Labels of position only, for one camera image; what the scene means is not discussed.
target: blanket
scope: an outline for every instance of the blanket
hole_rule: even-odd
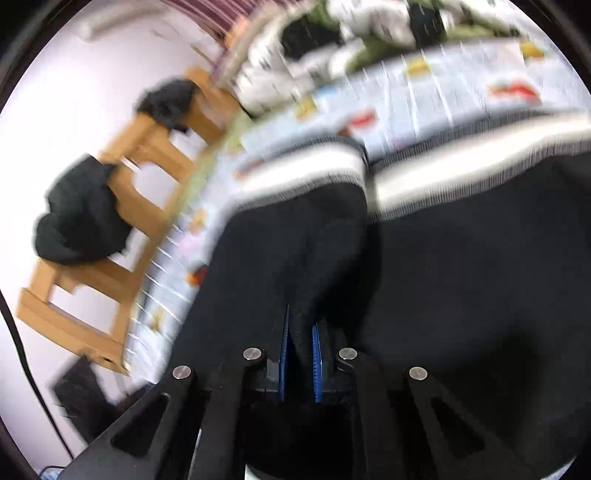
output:
[[[291,30],[297,35],[286,35]],[[540,32],[508,0],[304,1],[254,39],[233,88],[242,106],[260,115],[385,58],[445,42]]]

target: white wall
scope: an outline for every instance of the white wall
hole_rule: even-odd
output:
[[[53,180],[84,153],[96,155],[132,116],[142,91],[206,62],[191,48],[217,46],[178,12],[144,17],[114,28],[92,43],[76,36],[77,21],[114,3],[94,0],[48,43],[34,60],[0,114],[0,288],[12,312],[35,264],[35,220],[46,209]],[[139,179],[141,191],[158,203],[172,183],[152,169]],[[130,254],[138,251],[136,236]],[[114,305],[80,289],[56,301],[91,325],[107,329]],[[75,356],[17,320],[31,370],[68,444],[84,444],[48,389]],[[96,369],[110,398],[120,395],[114,374]],[[68,457],[55,436],[18,363],[4,322],[0,322],[0,414],[17,445],[36,469],[65,465]]]

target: pillow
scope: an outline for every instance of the pillow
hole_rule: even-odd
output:
[[[268,1],[258,6],[248,17],[248,25],[242,35],[232,40],[227,52],[214,67],[210,81],[216,88],[231,88],[231,82],[236,77],[242,64],[248,57],[248,48],[267,23],[284,12],[284,8],[275,2]]]

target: bed sheet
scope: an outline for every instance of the bed sheet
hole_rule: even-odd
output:
[[[591,95],[547,38],[476,40],[384,62],[323,87],[279,113],[235,119],[201,163],[147,269],[125,348],[130,374],[157,382],[206,278],[241,179],[306,138],[362,143],[369,161],[473,119],[523,109],[587,109]]]

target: black cable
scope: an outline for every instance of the black cable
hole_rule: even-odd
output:
[[[64,440],[64,437],[61,435],[60,429],[57,428],[56,421],[54,420],[53,416],[51,415],[49,408],[47,408],[47,404],[45,403],[45,400],[43,400],[43,397],[41,396],[41,392],[39,392],[39,388],[37,388],[37,384],[35,383],[35,380],[33,379],[33,375],[31,373],[31,370],[29,369],[29,363],[27,362],[27,356],[25,354],[25,348],[22,344],[21,336],[18,334],[17,325],[16,325],[16,323],[14,323],[14,318],[12,316],[12,313],[10,312],[10,309],[8,308],[8,304],[6,303],[6,300],[4,299],[4,295],[2,295],[1,290],[0,290],[0,313],[2,313],[2,316],[4,317],[4,321],[6,322],[6,325],[8,326],[8,331],[10,331],[10,335],[12,336],[12,342],[14,343],[14,348],[17,349],[18,360],[21,363],[22,370],[25,372],[25,376],[27,377],[29,385],[33,389],[33,393],[35,394],[38,402],[41,404],[41,407],[45,411],[45,415],[47,416],[47,420],[49,420],[49,423],[51,423],[51,426],[55,430],[56,435],[59,437],[61,444],[64,446],[64,448],[66,449],[66,452],[68,452],[68,455],[73,460],[74,455],[72,454],[72,451],[70,450],[70,448],[68,447],[68,444]]]

